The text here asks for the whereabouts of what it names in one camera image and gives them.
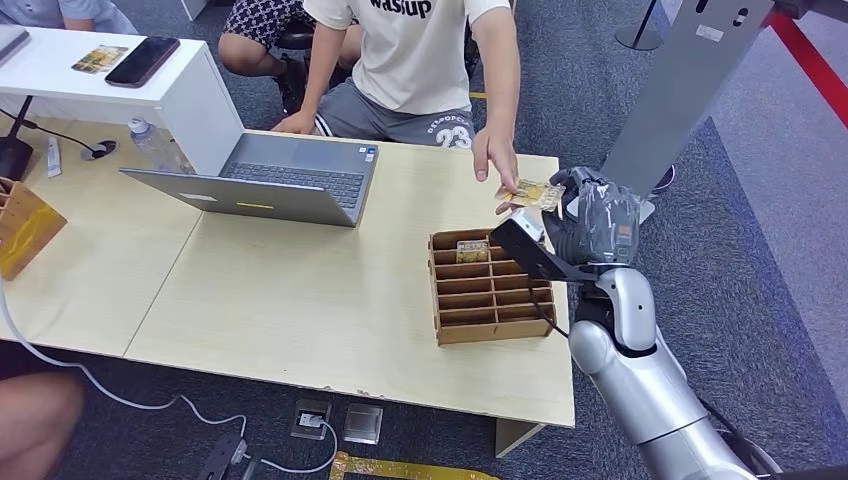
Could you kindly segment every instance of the orange wooden holder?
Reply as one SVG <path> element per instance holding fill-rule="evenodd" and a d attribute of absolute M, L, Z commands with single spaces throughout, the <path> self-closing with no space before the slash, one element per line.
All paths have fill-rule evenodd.
<path fill-rule="evenodd" d="M 430 236 L 430 278 L 439 345 L 547 336 L 553 330 L 530 298 L 530 279 L 489 237 L 490 230 L 440 232 Z M 457 263 L 462 240 L 488 240 L 487 261 Z M 533 280 L 533 296 L 556 323 L 551 282 Z"/>
<path fill-rule="evenodd" d="M 21 182 L 0 177 L 0 275 L 12 280 L 67 220 Z"/>

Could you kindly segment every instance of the white t-shirt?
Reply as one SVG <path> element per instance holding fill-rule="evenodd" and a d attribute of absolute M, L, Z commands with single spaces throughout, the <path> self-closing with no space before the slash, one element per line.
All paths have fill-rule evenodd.
<path fill-rule="evenodd" d="M 378 105 L 426 115 L 470 109 L 465 21 L 509 0 L 304 0 L 315 20 L 335 30 L 353 17 L 365 31 L 353 82 Z"/>
<path fill-rule="evenodd" d="M 0 24 L 65 28 L 65 17 L 93 19 L 98 32 L 138 33 L 126 15 L 109 0 L 0 0 Z"/>

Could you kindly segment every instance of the hand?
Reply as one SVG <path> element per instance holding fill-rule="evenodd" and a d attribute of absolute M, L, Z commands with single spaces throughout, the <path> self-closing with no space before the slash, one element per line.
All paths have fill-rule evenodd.
<path fill-rule="evenodd" d="M 301 110 L 284 118 L 271 131 L 312 135 L 315 133 L 315 113 Z"/>
<path fill-rule="evenodd" d="M 512 135 L 490 130 L 488 126 L 480 130 L 471 144 L 474 153 L 474 174 L 477 181 L 483 182 L 489 177 L 489 161 L 501 176 L 501 185 L 512 193 L 518 192 L 518 158 L 512 146 Z M 510 209 L 509 203 L 502 203 L 495 210 L 501 213 Z"/>

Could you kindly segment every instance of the gray laptop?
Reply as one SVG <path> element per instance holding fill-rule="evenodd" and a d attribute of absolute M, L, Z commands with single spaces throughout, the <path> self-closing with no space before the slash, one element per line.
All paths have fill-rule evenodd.
<path fill-rule="evenodd" d="M 121 172 L 206 212 L 355 227 L 376 161 L 375 145 L 245 133 L 218 177 Z"/>

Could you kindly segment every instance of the black phone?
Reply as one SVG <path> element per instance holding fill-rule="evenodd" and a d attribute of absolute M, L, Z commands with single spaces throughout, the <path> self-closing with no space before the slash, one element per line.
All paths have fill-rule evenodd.
<path fill-rule="evenodd" d="M 145 38 L 127 58 L 106 75 L 106 83 L 128 88 L 144 85 L 179 46 L 180 41 L 176 38 Z"/>

